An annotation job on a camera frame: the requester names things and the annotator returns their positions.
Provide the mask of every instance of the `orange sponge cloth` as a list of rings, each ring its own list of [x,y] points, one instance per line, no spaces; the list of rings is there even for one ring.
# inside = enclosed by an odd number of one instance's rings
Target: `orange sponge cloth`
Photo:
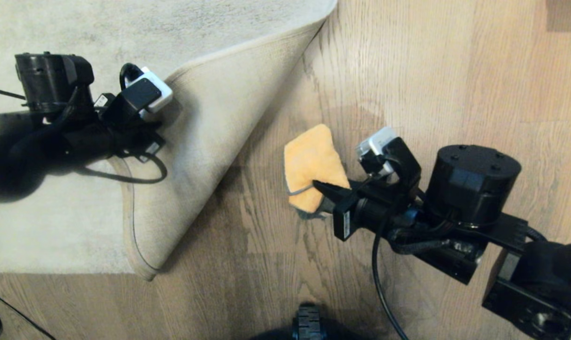
[[[323,195],[313,187],[313,180],[350,188],[340,155],[324,124],[312,127],[284,148],[285,181],[290,191],[290,204],[314,213]]]

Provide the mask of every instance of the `wooden floor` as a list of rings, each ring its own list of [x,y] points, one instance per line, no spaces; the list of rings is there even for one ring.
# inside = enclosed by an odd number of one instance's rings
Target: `wooden floor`
[[[283,146],[331,127],[353,179],[354,147],[384,125],[424,169],[449,144],[523,165],[505,211],[571,241],[571,0],[342,0],[195,225],[153,282],[128,275],[1,275],[0,295],[59,339],[246,339],[298,304],[394,339],[370,275],[372,235],[288,206]],[[387,299],[411,339],[525,339],[480,307],[499,249],[463,286],[410,256],[380,256]],[[3,339],[42,338],[0,306]]]

